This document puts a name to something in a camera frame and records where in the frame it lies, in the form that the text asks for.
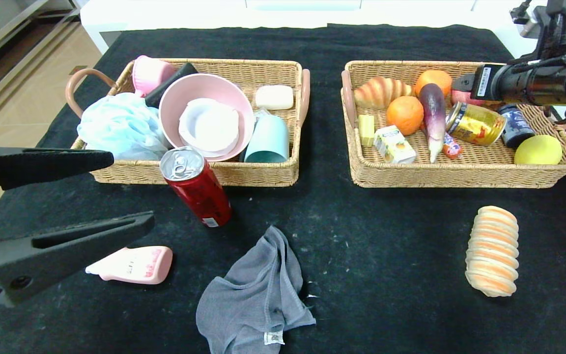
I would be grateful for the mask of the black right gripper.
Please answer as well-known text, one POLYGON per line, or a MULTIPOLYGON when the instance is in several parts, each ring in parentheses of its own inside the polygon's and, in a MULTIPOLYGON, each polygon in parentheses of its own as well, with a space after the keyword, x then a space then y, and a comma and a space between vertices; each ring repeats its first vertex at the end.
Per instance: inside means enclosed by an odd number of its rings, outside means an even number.
POLYGON ((521 101, 525 96, 529 72, 514 72, 514 65, 486 63, 475 73, 454 78, 452 90, 470 92, 470 98, 486 101, 521 101))

